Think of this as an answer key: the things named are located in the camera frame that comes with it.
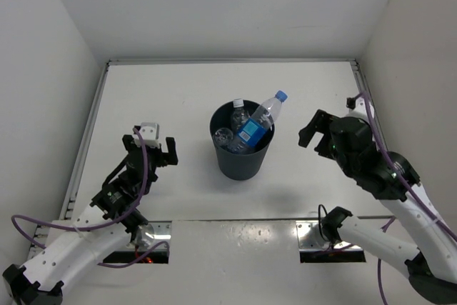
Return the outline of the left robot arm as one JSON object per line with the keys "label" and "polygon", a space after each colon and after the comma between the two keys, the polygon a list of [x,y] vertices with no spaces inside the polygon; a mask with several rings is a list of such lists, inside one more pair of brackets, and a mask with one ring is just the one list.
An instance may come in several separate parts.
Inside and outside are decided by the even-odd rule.
{"label": "left robot arm", "polygon": [[64,295],[104,259],[132,245],[140,251],[135,264],[155,249],[169,249],[158,240],[149,221],[137,209],[157,179],[160,167],[178,163],[176,142],[166,138],[167,151],[140,133],[122,138],[127,155],[106,177],[101,190],[70,226],[39,254],[22,265],[12,264],[3,274],[9,296],[16,304],[61,304]]}

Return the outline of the blue-cap blue-label water bottle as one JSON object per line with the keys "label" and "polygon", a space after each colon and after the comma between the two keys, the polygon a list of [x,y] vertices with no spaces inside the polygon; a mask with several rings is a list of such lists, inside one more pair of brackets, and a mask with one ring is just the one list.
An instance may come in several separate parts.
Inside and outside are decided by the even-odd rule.
{"label": "blue-cap blue-label water bottle", "polygon": [[257,107],[247,122],[236,133],[228,150],[233,154],[249,154],[277,121],[288,96],[277,91],[275,96]]}

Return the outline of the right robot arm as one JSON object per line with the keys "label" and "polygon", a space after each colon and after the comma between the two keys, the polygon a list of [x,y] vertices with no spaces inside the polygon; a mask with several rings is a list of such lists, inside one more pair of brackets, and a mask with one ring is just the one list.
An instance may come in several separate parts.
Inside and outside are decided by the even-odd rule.
{"label": "right robot arm", "polygon": [[326,244],[355,244],[401,273],[411,287],[433,304],[456,303],[456,241],[432,212],[420,178],[402,155],[388,152],[393,165],[373,140],[367,120],[337,117],[317,110],[299,131],[298,144],[307,147],[315,133],[323,136],[315,148],[319,156],[334,160],[342,172],[370,193],[400,222],[413,243],[373,229],[349,210],[335,207],[318,221]]}

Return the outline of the small blue-label plastic bottle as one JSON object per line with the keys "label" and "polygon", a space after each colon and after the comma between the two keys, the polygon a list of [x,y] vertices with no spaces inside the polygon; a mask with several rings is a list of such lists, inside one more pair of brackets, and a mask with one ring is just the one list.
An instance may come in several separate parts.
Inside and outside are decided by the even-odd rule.
{"label": "small blue-label plastic bottle", "polygon": [[221,127],[215,131],[213,139],[218,146],[228,146],[233,140],[233,132],[229,128]]}

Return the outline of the clear unlabelled plastic bottle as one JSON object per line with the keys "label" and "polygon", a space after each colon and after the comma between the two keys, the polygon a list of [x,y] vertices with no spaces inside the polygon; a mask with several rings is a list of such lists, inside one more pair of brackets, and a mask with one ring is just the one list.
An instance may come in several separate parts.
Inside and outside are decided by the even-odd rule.
{"label": "clear unlabelled plastic bottle", "polygon": [[234,134],[238,133],[240,128],[248,121],[249,112],[244,106],[243,99],[233,100],[233,111],[231,113],[231,130]]}

